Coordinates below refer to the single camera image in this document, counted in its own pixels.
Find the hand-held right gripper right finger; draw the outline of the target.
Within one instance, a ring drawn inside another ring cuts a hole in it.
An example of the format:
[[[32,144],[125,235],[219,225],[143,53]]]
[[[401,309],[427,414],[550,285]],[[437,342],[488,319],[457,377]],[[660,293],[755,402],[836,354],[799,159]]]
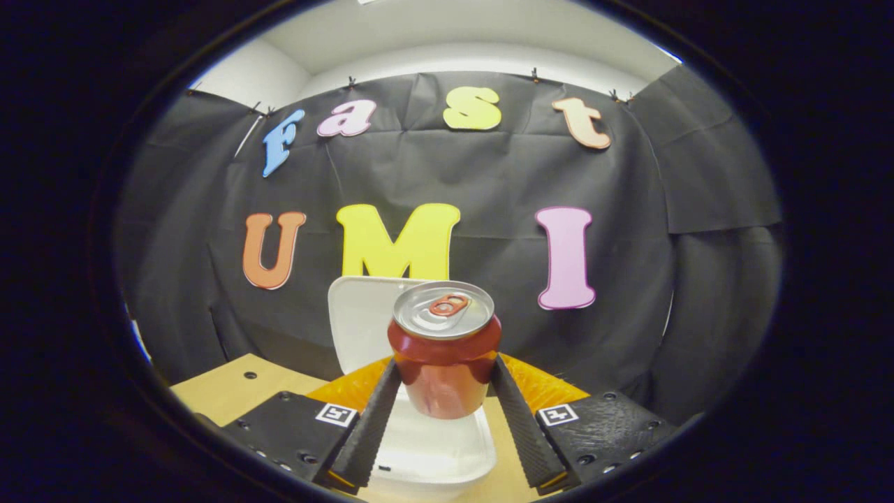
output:
[[[491,383],[534,490],[606,484],[677,432],[615,388],[582,391],[504,353],[496,357]]]

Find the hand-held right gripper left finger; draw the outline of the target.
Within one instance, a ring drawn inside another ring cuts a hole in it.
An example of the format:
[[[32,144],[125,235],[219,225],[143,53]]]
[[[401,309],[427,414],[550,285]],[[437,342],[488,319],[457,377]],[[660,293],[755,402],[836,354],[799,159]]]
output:
[[[311,395],[279,391],[221,428],[229,443],[304,483],[367,487],[402,384],[392,357]]]

